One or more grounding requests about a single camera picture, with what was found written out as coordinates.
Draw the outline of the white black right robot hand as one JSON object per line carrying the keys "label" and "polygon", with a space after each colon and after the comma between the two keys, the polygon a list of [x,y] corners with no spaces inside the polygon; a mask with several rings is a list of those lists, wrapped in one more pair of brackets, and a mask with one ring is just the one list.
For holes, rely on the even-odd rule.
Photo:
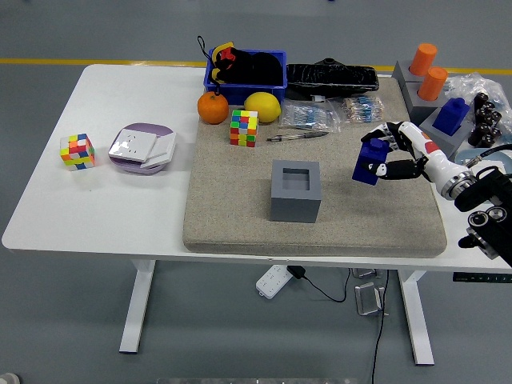
{"label": "white black right robot hand", "polygon": [[435,184],[437,192],[447,200],[454,200],[465,188],[476,183],[476,177],[466,166],[448,159],[438,145],[412,122],[385,122],[361,138],[373,138],[389,143],[389,151],[407,151],[411,160],[388,163],[365,162],[362,167],[378,178],[402,180],[425,177]]}

